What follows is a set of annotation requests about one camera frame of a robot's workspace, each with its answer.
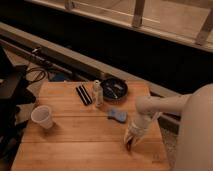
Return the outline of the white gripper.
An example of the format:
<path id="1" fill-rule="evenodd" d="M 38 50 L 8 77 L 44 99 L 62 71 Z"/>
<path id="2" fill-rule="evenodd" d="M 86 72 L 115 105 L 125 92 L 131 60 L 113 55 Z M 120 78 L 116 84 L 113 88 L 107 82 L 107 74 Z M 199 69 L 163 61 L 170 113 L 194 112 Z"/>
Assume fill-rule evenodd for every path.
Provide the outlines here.
<path id="1" fill-rule="evenodd" d="M 144 136 L 152 122 L 160 117 L 159 112 L 154 113 L 137 113 L 130 122 L 128 129 L 125 131 L 124 144 L 133 139 L 132 146 L 139 142 L 140 137 Z"/>

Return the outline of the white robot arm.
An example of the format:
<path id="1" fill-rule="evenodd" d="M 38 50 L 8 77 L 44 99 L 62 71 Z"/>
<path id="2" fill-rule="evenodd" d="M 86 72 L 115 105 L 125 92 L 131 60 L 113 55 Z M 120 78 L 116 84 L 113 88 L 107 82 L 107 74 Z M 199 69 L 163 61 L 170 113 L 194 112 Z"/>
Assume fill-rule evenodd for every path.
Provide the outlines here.
<path id="1" fill-rule="evenodd" d="M 174 171 L 213 171 L 213 84 L 192 94 L 140 96 L 124 136 L 128 150 L 140 142 L 161 113 L 181 115 Z"/>

